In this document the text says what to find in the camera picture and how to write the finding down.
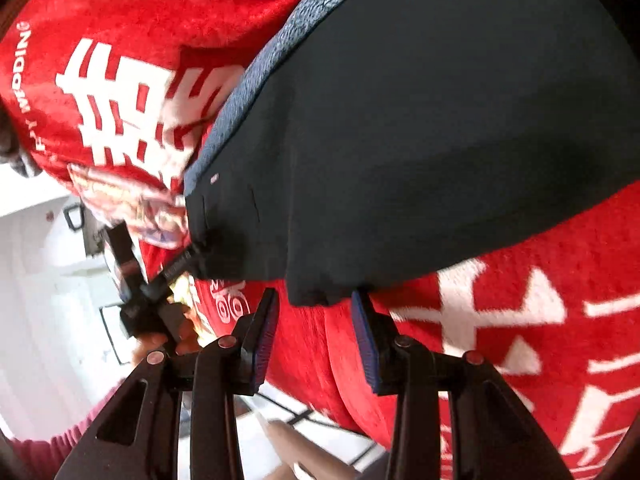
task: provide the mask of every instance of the white stripe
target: white stripe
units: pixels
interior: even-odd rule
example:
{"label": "white stripe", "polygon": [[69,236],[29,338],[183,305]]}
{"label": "white stripe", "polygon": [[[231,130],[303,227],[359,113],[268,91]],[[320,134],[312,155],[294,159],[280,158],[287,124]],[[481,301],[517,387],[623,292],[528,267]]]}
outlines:
{"label": "white stripe", "polygon": [[640,294],[633,294],[619,300],[603,301],[602,303],[584,302],[584,313],[588,317],[610,316],[611,314],[619,314],[627,312],[640,306]]}
{"label": "white stripe", "polygon": [[622,368],[637,365],[638,363],[640,363],[640,353],[620,357],[612,361],[594,361],[589,359],[587,370],[590,374],[604,374],[606,372],[613,372],[614,370],[622,370]]}

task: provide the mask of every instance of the metal screw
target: metal screw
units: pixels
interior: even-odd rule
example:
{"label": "metal screw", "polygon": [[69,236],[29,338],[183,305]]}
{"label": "metal screw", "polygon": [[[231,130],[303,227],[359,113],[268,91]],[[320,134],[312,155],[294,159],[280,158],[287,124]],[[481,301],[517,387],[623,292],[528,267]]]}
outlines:
{"label": "metal screw", "polygon": [[399,346],[400,348],[409,348],[409,346],[414,344],[414,340],[407,335],[399,335],[396,336],[395,343],[396,346]]}
{"label": "metal screw", "polygon": [[470,350],[465,352],[465,361],[471,365],[480,366],[484,363],[484,356],[477,350]]}
{"label": "metal screw", "polygon": [[146,362],[150,365],[159,365],[162,361],[164,361],[164,352],[159,350],[151,352],[151,354],[146,356]]}
{"label": "metal screw", "polygon": [[220,339],[218,339],[218,346],[220,348],[233,348],[238,343],[238,339],[236,339],[232,335],[223,335]]}

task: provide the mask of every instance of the person's arm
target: person's arm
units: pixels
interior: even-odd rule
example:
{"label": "person's arm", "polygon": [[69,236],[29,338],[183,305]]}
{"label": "person's arm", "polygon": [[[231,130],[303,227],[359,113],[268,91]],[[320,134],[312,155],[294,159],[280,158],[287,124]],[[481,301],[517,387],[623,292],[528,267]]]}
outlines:
{"label": "person's arm", "polygon": [[31,469],[38,480],[52,480],[65,458],[71,453],[82,434],[94,421],[104,405],[118,389],[114,387],[85,420],[69,428],[65,433],[53,437],[48,442],[34,440],[12,440],[14,451],[20,459]]}

